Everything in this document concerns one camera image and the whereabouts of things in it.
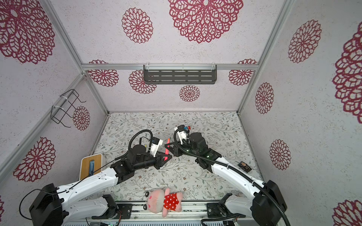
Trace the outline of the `pink highlighter pen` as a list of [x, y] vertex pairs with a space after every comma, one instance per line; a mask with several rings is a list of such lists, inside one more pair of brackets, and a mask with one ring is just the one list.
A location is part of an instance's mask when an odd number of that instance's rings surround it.
[[166, 154], [166, 155], [169, 155], [168, 146], [165, 147], [165, 154]]

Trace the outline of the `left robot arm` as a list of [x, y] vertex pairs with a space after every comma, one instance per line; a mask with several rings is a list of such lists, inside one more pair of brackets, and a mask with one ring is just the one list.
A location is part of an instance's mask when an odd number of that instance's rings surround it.
[[34, 226], [61, 226], [78, 219], [115, 217], [119, 214], [119, 207], [112, 195], [93, 200], [84, 198], [125, 182], [134, 176], [136, 170], [149, 167], [160, 169], [171, 158], [169, 154], [151, 154], [145, 146], [135, 145], [99, 173], [59, 187], [53, 183], [44, 186], [29, 208], [29, 220]]

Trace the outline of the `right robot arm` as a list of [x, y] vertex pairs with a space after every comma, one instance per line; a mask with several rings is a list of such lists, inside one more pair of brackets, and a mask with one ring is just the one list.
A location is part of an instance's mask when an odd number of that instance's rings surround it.
[[220, 153], [206, 144], [200, 132], [190, 132], [181, 125], [174, 129], [173, 142], [165, 148], [174, 156], [188, 155], [203, 169], [223, 178], [244, 197], [225, 195], [219, 202], [219, 208], [225, 210], [227, 217], [252, 217], [260, 226], [276, 226], [280, 220], [286, 226], [290, 221], [286, 215], [287, 205], [278, 185], [269, 180], [264, 182], [239, 170]]

